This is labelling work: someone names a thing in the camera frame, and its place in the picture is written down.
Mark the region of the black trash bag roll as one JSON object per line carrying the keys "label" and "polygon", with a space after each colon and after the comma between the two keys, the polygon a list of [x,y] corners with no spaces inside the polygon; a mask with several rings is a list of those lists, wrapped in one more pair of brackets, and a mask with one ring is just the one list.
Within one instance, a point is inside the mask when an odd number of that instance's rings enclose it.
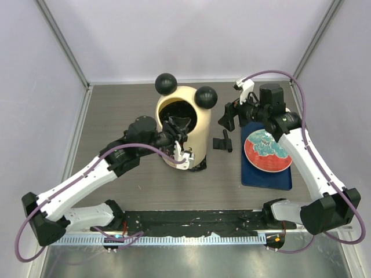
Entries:
{"label": "black trash bag roll", "polygon": [[228,153],[232,152],[232,141],[228,136],[228,131],[223,130],[223,138],[213,138],[213,149],[226,150]]}

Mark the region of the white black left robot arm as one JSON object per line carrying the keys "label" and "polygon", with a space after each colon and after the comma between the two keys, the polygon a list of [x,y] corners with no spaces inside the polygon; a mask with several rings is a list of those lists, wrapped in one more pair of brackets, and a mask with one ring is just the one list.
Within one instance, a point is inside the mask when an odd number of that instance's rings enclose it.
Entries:
{"label": "white black left robot arm", "polygon": [[140,116],[123,136],[109,143],[82,170],[60,185],[36,195],[26,193],[21,202],[31,229],[41,247],[61,239],[67,231],[100,226],[111,231],[123,225],[123,212],[112,200],[95,207],[73,206],[101,186],[137,167],[140,159],[157,153],[180,170],[188,170],[194,154],[183,144],[188,139],[191,118],[171,116],[157,129],[154,118]]}

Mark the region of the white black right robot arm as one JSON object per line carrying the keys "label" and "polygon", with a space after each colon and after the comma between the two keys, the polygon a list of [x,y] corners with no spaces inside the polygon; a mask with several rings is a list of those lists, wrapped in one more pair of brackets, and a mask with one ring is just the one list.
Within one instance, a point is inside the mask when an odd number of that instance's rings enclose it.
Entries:
{"label": "white black right robot arm", "polygon": [[253,88],[251,80],[235,84],[234,89],[241,94],[237,100],[225,105],[224,115],[218,123],[228,131],[235,129],[235,117],[241,127],[250,122],[262,123],[265,131],[292,158],[312,199],[310,203],[287,199],[265,203],[261,215],[264,226],[274,229],[282,221],[289,221],[318,235],[349,224],[354,217],[352,209],[358,207],[361,200],[359,192],[355,188],[346,188],[328,168],[311,142],[307,129],[302,127],[301,117],[287,109],[279,84],[261,85],[258,96]]}

